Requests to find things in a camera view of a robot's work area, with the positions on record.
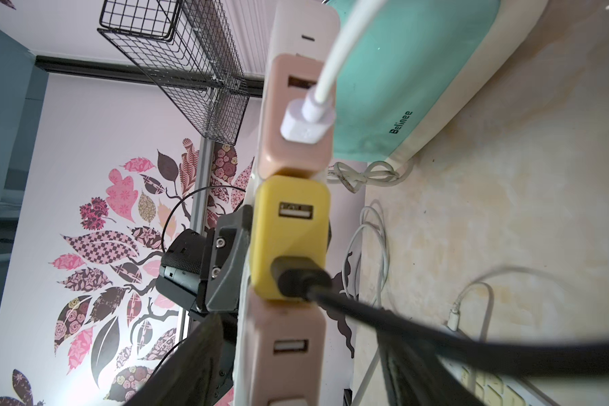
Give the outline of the white power strip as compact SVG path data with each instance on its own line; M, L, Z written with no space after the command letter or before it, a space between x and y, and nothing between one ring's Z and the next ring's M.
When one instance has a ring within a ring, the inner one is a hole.
M297 142L283 130L294 126L313 93L339 30L338 13L328 5L277 4L258 151L244 201L252 224L233 369L237 405L316 405L320 399L326 317L301 288L306 277L331 280L331 196L324 174L333 136Z

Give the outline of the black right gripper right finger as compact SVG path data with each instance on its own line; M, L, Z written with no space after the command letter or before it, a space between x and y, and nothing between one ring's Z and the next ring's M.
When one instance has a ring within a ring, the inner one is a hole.
M377 329L377 353L391 405L480 405L481 402L440 363L436 354L454 360L487 363L487 346L433 329L413 333Z

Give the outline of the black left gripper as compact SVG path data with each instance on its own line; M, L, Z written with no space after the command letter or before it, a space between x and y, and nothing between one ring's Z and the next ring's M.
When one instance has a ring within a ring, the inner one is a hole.
M162 256L157 291L194 318L237 317L252 217L252 207L243 205L204 235L181 233Z

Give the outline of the yellow USB charger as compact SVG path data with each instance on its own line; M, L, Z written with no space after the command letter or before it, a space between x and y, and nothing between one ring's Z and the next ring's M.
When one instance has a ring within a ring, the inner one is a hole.
M282 256L326 267L331 196L311 179L274 175L255 194L250 236L250 285L262 299L285 300L271 274Z

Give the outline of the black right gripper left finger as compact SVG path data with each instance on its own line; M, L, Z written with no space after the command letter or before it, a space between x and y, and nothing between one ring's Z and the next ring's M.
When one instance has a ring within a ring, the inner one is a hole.
M220 316L206 317L126 404L213 405L223 333Z

